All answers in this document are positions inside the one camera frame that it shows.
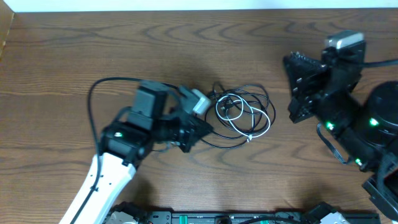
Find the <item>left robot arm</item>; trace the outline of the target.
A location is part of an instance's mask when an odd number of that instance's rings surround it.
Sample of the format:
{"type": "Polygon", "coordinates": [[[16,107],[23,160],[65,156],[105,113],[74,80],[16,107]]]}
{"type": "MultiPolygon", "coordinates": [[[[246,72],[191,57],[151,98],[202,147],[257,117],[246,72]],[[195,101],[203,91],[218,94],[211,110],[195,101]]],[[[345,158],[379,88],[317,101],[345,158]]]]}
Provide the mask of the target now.
{"type": "Polygon", "coordinates": [[[86,179],[61,223],[103,223],[154,144],[191,148],[213,127],[199,117],[211,105],[197,89],[138,80],[134,104],[119,110],[100,134],[86,179]]]}

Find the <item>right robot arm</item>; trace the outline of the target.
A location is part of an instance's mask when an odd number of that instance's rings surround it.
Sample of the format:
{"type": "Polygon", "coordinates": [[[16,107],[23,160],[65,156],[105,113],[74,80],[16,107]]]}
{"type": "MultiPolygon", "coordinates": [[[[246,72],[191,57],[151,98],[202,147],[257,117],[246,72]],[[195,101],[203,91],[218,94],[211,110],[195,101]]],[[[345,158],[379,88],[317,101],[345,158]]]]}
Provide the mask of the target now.
{"type": "Polygon", "coordinates": [[[291,89],[289,118],[299,123],[312,116],[349,155],[361,172],[372,172],[363,188],[372,203],[389,219],[397,220],[397,81],[375,87],[361,104],[352,91],[368,64],[363,40],[346,47],[327,47],[320,60],[292,52],[282,60],[291,89]]]}

